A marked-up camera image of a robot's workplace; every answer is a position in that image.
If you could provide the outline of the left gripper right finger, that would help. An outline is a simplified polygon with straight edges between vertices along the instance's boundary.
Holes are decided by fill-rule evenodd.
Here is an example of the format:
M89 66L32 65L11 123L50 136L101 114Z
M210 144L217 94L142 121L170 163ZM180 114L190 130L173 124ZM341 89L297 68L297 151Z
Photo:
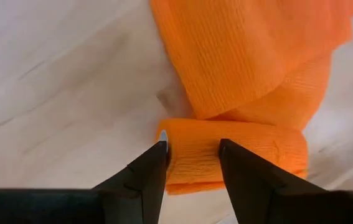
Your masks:
M353 224L353 190L325 190L229 139L219 159L238 224Z

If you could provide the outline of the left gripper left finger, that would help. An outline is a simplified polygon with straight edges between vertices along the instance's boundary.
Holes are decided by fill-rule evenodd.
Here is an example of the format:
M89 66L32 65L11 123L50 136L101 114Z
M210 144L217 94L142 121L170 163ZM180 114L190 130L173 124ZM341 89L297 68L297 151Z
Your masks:
M0 224L158 224L169 164L165 130L92 189L0 189Z

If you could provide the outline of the orange bandage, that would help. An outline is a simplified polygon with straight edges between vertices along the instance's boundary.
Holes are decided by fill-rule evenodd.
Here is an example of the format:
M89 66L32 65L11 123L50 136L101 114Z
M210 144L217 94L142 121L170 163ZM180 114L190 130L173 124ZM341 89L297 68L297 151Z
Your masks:
M319 109L332 52L353 36L353 0L151 0L192 106L165 119L170 195L218 190L223 138L306 177L302 134Z

